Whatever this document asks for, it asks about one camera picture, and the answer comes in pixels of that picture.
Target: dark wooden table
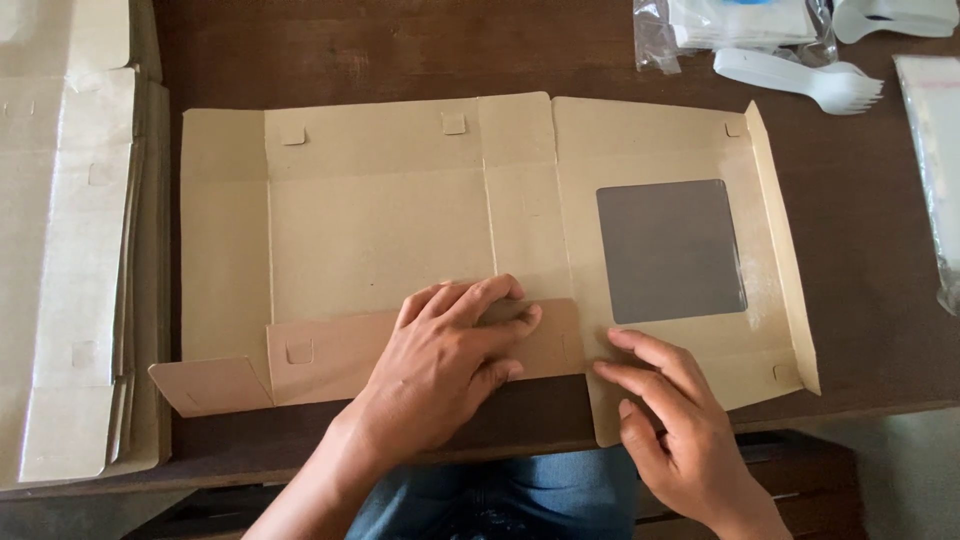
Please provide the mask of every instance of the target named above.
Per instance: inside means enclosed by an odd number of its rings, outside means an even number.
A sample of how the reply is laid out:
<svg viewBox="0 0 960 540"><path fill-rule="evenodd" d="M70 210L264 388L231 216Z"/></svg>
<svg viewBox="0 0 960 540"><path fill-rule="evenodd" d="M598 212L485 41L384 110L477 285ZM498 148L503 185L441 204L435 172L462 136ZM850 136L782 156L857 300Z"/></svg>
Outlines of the dark wooden table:
<svg viewBox="0 0 960 540"><path fill-rule="evenodd" d="M960 55L960 37L883 34L842 47L843 60L887 83L869 112L838 117L803 96L723 79L706 53L683 59L681 75L638 73L630 0L155 3L175 170L180 114L191 108L262 110L533 90L731 111L756 100L780 173L824 395L798 392L738 409L731 413L736 427L780 428L960 400L960 320L935 299L930 228L891 58ZM285 480L343 405L175 418L168 464L33 493ZM592 445L586 384L572 376L509 384L430 458Z"/></svg>

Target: clear plastic bag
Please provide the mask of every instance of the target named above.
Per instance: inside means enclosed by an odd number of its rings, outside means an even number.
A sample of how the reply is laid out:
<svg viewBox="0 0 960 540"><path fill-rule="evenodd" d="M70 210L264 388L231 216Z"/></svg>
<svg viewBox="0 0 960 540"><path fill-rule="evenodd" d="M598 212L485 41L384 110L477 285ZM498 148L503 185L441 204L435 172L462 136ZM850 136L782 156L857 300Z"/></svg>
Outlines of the clear plastic bag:
<svg viewBox="0 0 960 540"><path fill-rule="evenodd" d="M940 270L940 304L960 315L960 58L895 56Z"/></svg>
<svg viewBox="0 0 960 540"><path fill-rule="evenodd" d="M811 67L837 61L827 0L634 0L634 45L637 70L667 74L680 73L679 56L726 47Z"/></svg>

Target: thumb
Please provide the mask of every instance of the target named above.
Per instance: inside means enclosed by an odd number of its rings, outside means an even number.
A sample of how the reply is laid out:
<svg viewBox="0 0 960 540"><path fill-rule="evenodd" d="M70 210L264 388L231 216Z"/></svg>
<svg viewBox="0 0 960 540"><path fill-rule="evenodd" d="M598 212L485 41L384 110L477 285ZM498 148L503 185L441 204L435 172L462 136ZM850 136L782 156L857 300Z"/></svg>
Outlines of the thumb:
<svg viewBox="0 0 960 540"><path fill-rule="evenodd" d="M660 447L657 433L650 419L640 407L626 398L620 402L620 440L634 459L636 470L643 481L650 485L662 475L668 458Z"/></svg>
<svg viewBox="0 0 960 540"><path fill-rule="evenodd" d="M519 360L504 358L484 362L470 379L470 386L467 389L469 410L476 411L494 390L504 382L516 380L521 375L523 375L523 364Z"/></svg>

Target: kraft paper box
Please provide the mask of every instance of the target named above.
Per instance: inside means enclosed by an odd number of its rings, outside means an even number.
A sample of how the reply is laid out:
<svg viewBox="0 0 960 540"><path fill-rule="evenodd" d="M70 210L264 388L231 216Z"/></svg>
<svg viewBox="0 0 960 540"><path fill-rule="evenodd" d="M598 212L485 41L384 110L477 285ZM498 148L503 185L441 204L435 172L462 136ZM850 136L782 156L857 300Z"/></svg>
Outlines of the kraft paper box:
<svg viewBox="0 0 960 540"><path fill-rule="evenodd" d="M150 0L0 10L0 489L169 454L146 377L169 354L169 121L153 17Z"/></svg>
<svg viewBox="0 0 960 540"><path fill-rule="evenodd" d="M184 362L151 375L184 416L352 397L405 296L501 273L544 308L527 375L586 373L602 446L622 395L589 370L607 327L692 351L727 409L819 392L754 105L190 110L180 204Z"/></svg>

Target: fingernail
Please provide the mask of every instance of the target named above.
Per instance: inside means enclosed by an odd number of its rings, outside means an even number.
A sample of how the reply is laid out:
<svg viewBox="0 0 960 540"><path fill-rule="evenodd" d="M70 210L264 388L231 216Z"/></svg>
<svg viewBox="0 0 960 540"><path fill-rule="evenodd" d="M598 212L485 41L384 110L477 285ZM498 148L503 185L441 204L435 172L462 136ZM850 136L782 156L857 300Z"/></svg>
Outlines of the fingernail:
<svg viewBox="0 0 960 540"><path fill-rule="evenodd" d="M620 407L619 407L620 420L624 420L625 418L633 414L635 406L636 405L634 405L634 402L628 400L627 398L623 398L622 400L620 400Z"/></svg>
<svg viewBox="0 0 960 540"><path fill-rule="evenodd" d="M507 372L507 381L517 380L523 375L523 366L514 366Z"/></svg>

